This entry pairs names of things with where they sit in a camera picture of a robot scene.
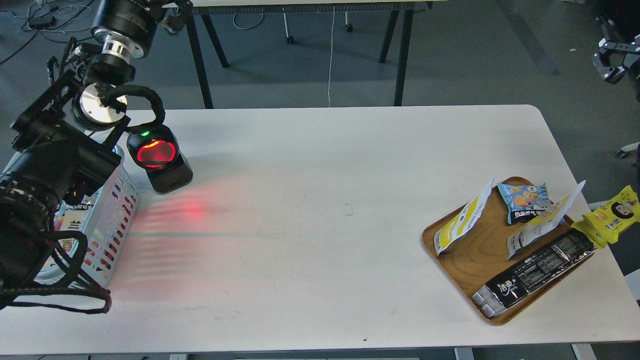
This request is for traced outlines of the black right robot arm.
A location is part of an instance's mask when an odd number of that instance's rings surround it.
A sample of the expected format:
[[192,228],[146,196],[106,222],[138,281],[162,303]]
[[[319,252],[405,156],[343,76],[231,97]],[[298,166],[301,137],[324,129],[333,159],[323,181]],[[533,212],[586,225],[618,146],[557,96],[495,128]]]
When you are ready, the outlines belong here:
[[629,79],[632,94],[640,101],[640,2],[638,0],[597,0],[596,22],[603,38],[590,57],[599,77],[608,84]]

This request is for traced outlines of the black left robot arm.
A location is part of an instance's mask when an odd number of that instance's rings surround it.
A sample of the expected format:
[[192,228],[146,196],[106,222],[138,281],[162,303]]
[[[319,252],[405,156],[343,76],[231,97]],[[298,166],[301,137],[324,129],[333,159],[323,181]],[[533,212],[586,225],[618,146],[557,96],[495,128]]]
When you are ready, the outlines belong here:
[[59,76],[12,124],[18,157],[1,175],[1,307],[35,307],[22,296],[111,294],[82,263],[89,239],[79,230],[54,229],[62,204],[78,205],[102,188],[121,164],[114,149],[126,133],[132,161],[153,190],[167,194],[194,173],[173,132],[164,125],[163,101],[133,84],[132,59],[148,54],[158,25],[178,34],[193,13],[190,0],[103,0],[91,28],[97,44],[70,39]]

